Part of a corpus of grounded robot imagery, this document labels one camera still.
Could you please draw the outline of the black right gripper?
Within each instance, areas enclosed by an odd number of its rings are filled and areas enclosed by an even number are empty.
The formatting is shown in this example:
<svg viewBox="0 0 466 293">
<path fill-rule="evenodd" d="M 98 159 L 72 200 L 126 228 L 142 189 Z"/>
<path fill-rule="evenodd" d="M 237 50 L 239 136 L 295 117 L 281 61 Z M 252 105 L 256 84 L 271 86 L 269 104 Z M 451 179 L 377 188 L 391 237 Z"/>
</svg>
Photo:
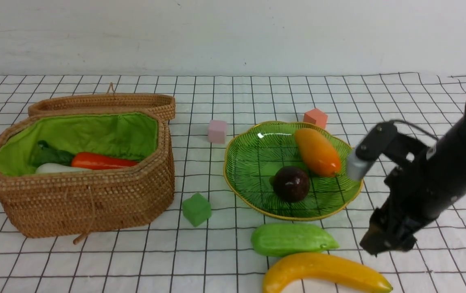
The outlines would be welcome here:
<svg viewBox="0 0 466 293">
<path fill-rule="evenodd" d="M 412 219 L 393 200 L 387 199 L 369 219 L 369 228 L 359 245 L 370 255 L 384 252 L 408 252 L 416 244 L 414 236 L 424 227 L 424 221 Z"/>
</svg>

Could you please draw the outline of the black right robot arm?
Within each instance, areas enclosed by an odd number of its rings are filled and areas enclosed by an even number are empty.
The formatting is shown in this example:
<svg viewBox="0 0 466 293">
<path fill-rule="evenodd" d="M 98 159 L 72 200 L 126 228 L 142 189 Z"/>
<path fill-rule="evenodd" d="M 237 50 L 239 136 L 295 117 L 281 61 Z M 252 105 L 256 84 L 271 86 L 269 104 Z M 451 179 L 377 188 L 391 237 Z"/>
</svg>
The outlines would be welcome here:
<svg viewBox="0 0 466 293">
<path fill-rule="evenodd" d="M 381 155 L 396 164 L 384 180 L 390 192 L 360 242 L 375 256 L 413 249 L 415 233 L 466 195 L 466 103 L 463 117 L 432 146 L 398 132 L 394 120 L 376 124 L 350 153 L 347 175 L 362 180 Z"/>
</svg>

